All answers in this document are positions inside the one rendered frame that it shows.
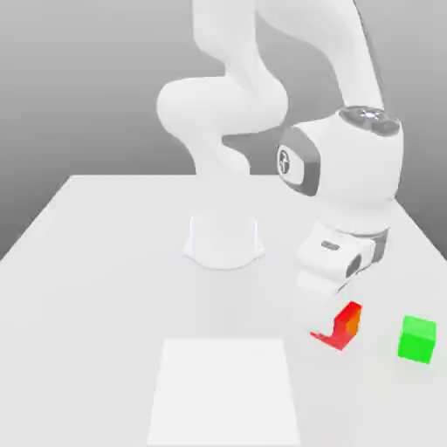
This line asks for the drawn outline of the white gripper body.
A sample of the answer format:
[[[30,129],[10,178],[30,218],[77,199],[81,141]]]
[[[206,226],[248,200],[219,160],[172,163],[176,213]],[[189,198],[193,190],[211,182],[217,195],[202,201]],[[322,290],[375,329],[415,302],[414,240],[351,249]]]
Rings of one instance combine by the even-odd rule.
[[[340,308],[343,298],[340,281],[328,279],[301,268],[295,280],[295,304],[301,310]]]

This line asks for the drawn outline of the small red cube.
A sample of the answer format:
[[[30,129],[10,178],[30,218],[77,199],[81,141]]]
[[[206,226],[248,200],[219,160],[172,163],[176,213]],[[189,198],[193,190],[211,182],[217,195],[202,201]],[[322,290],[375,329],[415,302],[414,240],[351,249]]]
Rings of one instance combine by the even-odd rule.
[[[349,302],[334,318],[334,327],[331,335],[310,334],[317,340],[338,350],[344,347],[357,335],[359,330],[362,306],[356,302]]]

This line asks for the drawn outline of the small green cube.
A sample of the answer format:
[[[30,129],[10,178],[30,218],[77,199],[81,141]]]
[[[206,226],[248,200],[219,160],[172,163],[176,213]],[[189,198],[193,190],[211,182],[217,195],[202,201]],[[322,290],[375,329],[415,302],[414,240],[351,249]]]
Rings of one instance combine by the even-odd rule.
[[[399,357],[430,364],[437,341],[437,323],[411,315],[402,321],[397,354]]]

